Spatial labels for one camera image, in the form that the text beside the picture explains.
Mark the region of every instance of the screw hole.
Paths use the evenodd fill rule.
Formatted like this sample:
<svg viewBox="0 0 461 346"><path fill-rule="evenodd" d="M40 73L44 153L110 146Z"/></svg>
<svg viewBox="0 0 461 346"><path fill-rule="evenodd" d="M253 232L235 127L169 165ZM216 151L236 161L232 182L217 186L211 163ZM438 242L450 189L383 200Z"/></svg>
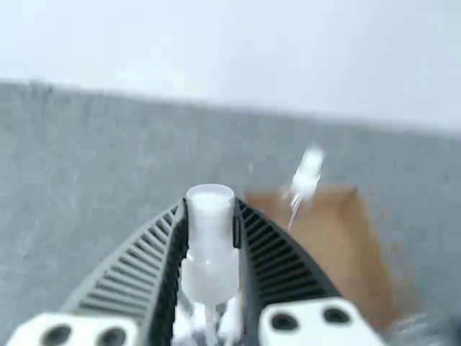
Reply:
<svg viewBox="0 0 461 346"><path fill-rule="evenodd" d="M98 339L98 346L122 346L125 343L126 334L121 328L106 330Z"/></svg>
<svg viewBox="0 0 461 346"><path fill-rule="evenodd" d="M323 312L323 317L327 322L335 324L344 324L351 320L348 314L337 308L326 309Z"/></svg>
<svg viewBox="0 0 461 346"><path fill-rule="evenodd" d="M43 346L59 346L67 341L71 335L71 328L66 324L60 324L58 326L49 329L42 338Z"/></svg>
<svg viewBox="0 0 461 346"><path fill-rule="evenodd" d="M294 330L297 328L297 321L289 314L278 313L272 317L272 327L276 330Z"/></svg>

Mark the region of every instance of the white plastic piece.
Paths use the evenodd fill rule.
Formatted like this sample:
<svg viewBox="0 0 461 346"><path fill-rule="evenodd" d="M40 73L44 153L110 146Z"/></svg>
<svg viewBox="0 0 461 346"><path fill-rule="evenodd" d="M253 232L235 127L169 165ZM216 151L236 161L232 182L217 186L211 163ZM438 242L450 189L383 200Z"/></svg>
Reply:
<svg viewBox="0 0 461 346"><path fill-rule="evenodd" d="M70 328L65 346L98 345L99 338L110 329L120 328L125 333L124 346L135 346L138 327L130 319L41 314L17 327L6 346L43 346L48 332L59 326Z"/></svg>
<svg viewBox="0 0 461 346"><path fill-rule="evenodd" d="M243 334L242 297L241 292L228 301L221 319L218 336L225 340L224 346L238 343Z"/></svg>
<svg viewBox="0 0 461 346"><path fill-rule="evenodd" d="M321 177L324 152L319 148L305 151L303 159L293 176L291 190L301 198L312 198Z"/></svg>
<svg viewBox="0 0 461 346"><path fill-rule="evenodd" d="M328 309L339 309L345 312L349 321L344 324L327 322L324 313ZM293 330L275 329L272 322L278 314L293 317L297 322L297 327ZM342 298L269 305L259 317L258 333L261 346L385 345L355 306Z"/></svg>
<svg viewBox="0 0 461 346"><path fill-rule="evenodd" d="M231 188L218 184L192 187L186 194L189 250L182 262L181 285L194 303L215 308L238 292L238 250L233 247Z"/></svg>
<svg viewBox="0 0 461 346"><path fill-rule="evenodd" d="M295 175L293 176L290 186L292 199L290 207L292 214L288 223L288 229L291 228L295 220L297 211L304 200L310 200L317 190L318 182L321 178L321 168L325 153L317 147L309 148L304 152Z"/></svg>

